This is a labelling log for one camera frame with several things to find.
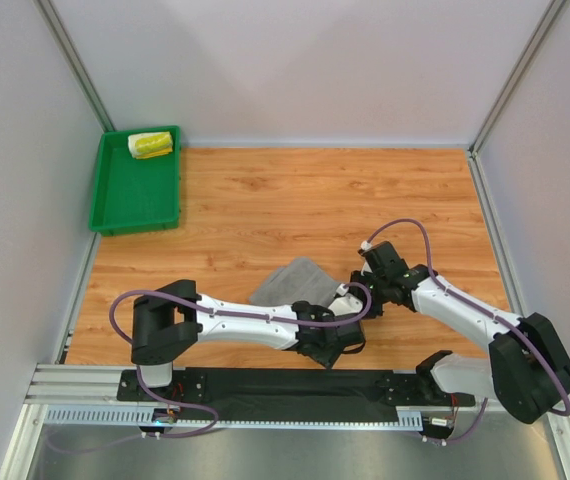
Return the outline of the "grey towel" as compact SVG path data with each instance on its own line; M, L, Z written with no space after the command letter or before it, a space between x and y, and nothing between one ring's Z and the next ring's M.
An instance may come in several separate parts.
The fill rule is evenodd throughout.
M307 301L328 307L340 283L308 257L278 267L249 296L255 306L275 307Z

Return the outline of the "yellow green patterned towel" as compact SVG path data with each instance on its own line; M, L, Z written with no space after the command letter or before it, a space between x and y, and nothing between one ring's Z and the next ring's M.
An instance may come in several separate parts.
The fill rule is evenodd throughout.
M128 136L127 146L134 159L149 159L173 152L174 140L169 131L146 132Z

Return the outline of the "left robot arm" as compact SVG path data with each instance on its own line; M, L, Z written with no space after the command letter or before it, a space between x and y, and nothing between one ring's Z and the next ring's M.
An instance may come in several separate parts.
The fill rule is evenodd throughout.
M170 383L174 360L197 344L236 342L293 351L325 369L363 348L361 320L370 289L341 284L328 307L299 300L272 307L222 301L199 293L192 280L140 290L133 307L131 361L151 387Z

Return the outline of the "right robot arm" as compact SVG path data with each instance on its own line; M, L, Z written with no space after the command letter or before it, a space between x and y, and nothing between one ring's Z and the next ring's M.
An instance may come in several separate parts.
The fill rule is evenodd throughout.
M441 350L420 363L429 388L498 401L515 419L531 424L570 396L570 357L551 321L488 305L457 289L423 264L409 267L392 244L363 242L354 281L372 296L369 317L391 303L431 317L487 354L470 358Z

